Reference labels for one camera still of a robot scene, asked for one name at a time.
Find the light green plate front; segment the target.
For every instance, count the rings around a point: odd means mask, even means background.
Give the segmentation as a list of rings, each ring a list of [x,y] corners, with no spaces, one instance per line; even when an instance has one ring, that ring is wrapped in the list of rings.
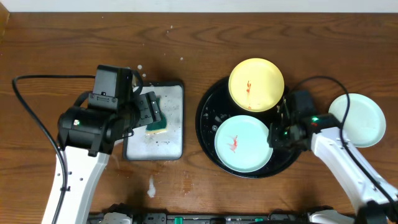
[[[228,118],[215,134],[214,147],[220,161],[229,169],[249,173],[263,168],[273,148],[267,138],[269,128],[259,119],[238,115]]]

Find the light green plate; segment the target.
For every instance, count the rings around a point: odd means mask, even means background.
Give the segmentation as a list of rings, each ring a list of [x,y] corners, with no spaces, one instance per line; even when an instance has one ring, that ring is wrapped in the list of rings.
[[[377,144],[386,132],[382,109],[372,99],[358,93],[350,93],[349,101],[349,111],[343,126],[345,139],[356,147]]]
[[[228,118],[215,134],[214,147],[220,161],[229,169],[249,173],[263,168],[273,148],[267,138],[269,128],[259,119],[238,115]]]

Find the green yellow sponge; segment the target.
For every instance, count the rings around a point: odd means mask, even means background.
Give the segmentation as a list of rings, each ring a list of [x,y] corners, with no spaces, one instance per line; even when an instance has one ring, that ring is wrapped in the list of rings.
[[[146,127],[146,134],[150,135],[150,134],[160,134],[160,133],[164,133],[167,131],[167,119],[164,115],[164,113],[162,112],[161,108],[160,108],[160,97],[157,97],[156,99],[157,104],[159,106],[159,112],[158,114],[160,115],[160,121],[156,121],[152,124],[148,124]]]

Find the yellow plate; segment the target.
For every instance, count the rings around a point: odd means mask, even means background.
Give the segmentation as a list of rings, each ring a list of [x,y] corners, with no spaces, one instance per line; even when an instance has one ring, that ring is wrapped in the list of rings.
[[[282,98],[285,82],[281,71],[263,58],[250,58],[235,66],[229,76],[228,90],[242,109],[263,112]]]

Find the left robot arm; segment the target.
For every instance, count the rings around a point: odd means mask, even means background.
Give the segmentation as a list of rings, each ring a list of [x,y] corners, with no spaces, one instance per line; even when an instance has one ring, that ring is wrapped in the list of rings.
[[[93,90],[58,119],[59,155],[43,223],[85,223],[114,144],[161,120],[156,95],[138,71],[99,65]]]

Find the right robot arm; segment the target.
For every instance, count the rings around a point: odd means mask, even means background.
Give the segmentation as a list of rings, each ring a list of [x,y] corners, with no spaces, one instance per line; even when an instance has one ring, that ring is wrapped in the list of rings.
[[[308,91],[282,97],[280,121],[270,125],[273,150],[312,151],[330,169],[355,212],[355,223],[397,222],[397,189],[384,180],[349,141],[334,115],[318,114]]]

